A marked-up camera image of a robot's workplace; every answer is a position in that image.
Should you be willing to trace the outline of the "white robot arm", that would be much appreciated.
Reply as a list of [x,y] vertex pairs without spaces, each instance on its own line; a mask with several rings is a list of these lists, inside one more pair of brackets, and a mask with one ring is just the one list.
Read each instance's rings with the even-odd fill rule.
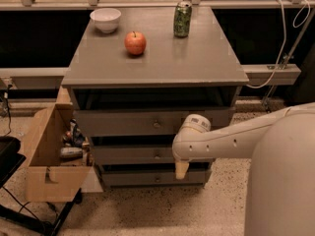
[[185,119],[172,143],[175,176],[197,159],[249,158],[244,236],[315,236],[315,103],[210,126]]

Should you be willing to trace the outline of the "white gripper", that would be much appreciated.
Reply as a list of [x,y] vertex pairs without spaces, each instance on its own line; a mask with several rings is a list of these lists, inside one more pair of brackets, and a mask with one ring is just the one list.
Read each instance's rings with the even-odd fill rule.
[[175,177],[183,180],[189,168],[189,160],[201,159],[207,152],[203,136],[211,129],[211,122],[198,114],[190,114],[184,120],[172,143]]

